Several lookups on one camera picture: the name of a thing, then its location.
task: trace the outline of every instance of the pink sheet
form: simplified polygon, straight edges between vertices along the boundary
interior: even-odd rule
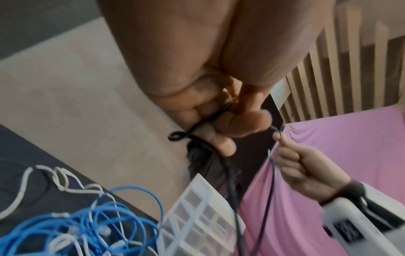
[[[351,177],[405,203],[405,124],[398,107],[288,124],[284,132],[298,143],[319,149]],[[266,162],[240,206],[250,249],[260,230],[271,177]],[[259,255],[347,255],[323,230],[320,210],[316,202],[292,191],[278,173]]]

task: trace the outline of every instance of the white device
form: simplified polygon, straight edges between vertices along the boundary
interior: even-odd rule
[[[197,174],[163,218],[159,256],[229,256],[236,244],[234,218],[228,202]]]
[[[364,188],[373,209],[364,199],[361,211],[350,200],[337,198],[323,207],[321,216],[327,229],[349,256],[405,255],[404,205],[367,184]]]

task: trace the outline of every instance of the black cable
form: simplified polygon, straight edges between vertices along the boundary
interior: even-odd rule
[[[182,139],[189,138],[191,140],[194,140],[196,142],[201,143],[202,145],[206,146],[207,148],[209,148],[210,150],[212,150],[213,152],[215,152],[218,155],[218,158],[220,159],[222,169],[223,169],[223,171],[225,173],[225,176],[227,178],[227,187],[228,187],[228,192],[229,192],[230,206],[231,206],[231,208],[232,208],[232,210],[234,211],[234,214],[235,214],[236,235],[237,235],[236,246],[237,246],[238,254],[239,254],[239,256],[247,256],[247,252],[246,252],[246,248],[245,248],[245,241],[243,240],[243,235],[242,235],[242,232],[240,230],[240,223],[239,223],[239,219],[238,219],[238,205],[239,205],[238,204],[238,197],[236,195],[235,184],[232,182],[232,177],[234,175],[233,169],[231,168],[232,162],[231,162],[231,160],[229,158],[223,157],[218,152],[218,150],[216,148],[214,148],[211,144],[209,144],[208,142],[206,142],[206,141],[204,141],[204,140],[200,139],[199,137],[192,134],[200,126],[202,126],[202,125],[204,125],[204,124],[206,124],[206,123],[208,123],[210,121],[215,120],[220,115],[222,115],[224,112],[228,111],[229,108],[231,107],[231,105],[232,104],[228,104],[223,109],[215,112],[210,117],[208,117],[208,118],[206,118],[204,120],[201,120],[200,122],[195,124],[191,129],[189,129],[187,132],[182,132],[182,131],[172,132],[169,135],[168,139],[170,141],[180,141]],[[256,256],[257,255],[257,253],[259,252],[259,249],[260,249],[260,245],[262,244],[263,237],[264,237],[264,232],[265,232],[265,228],[266,228],[266,223],[267,223],[267,217],[269,215],[271,199],[272,199],[273,193],[274,193],[275,165],[274,165],[274,161],[272,159],[270,159],[270,160],[272,162],[273,179],[271,181],[269,197],[267,199],[265,214],[263,216],[263,221],[262,221],[262,226],[261,226],[261,229],[260,229],[260,233],[259,233],[259,236],[257,238],[256,244],[253,247],[251,256]]]

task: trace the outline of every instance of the plastic organizer box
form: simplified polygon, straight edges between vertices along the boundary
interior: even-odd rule
[[[245,224],[238,216],[241,231]],[[235,250],[234,213],[228,202],[200,175],[163,218],[159,256],[229,256]]]

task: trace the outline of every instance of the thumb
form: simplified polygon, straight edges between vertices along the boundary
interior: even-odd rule
[[[310,149],[307,146],[303,146],[303,145],[296,143],[291,138],[288,138],[282,132],[280,132],[280,133],[275,132],[273,134],[273,138],[274,138],[274,140],[278,141],[280,143],[280,145],[282,145],[284,147],[288,147],[288,148],[294,150],[295,152],[297,152],[300,157],[304,157],[306,154],[308,154],[308,151]]]

